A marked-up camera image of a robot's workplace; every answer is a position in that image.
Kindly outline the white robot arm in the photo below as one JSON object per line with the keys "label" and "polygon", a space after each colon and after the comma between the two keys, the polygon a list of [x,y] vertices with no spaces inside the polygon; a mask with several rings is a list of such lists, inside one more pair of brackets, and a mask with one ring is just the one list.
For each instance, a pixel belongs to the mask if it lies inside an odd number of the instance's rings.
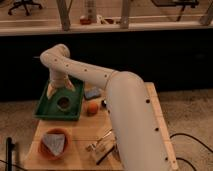
{"label": "white robot arm", "polygon": [[124,171],[172,171],[165,141],[145,83],[137,74],[69,58],[58,44],[40,55],[42,64],[93,84],[106,93],[107,109]]}

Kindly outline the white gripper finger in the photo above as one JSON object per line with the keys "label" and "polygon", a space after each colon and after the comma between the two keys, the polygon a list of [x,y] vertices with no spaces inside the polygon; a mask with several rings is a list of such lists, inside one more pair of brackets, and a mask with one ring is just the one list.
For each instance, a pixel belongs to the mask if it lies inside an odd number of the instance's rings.
{"label": "white gripper finger", "polygon": [[54,88],[51,84],[48,84],[46,96],[48,99],[51,99],[51,97],[54,95]]}
{"label": "white gripper finger", "polygon": [[75,91],[75,86],[72,84],[72,82],[69,79],[65,81],[65,87],[68,90]]}

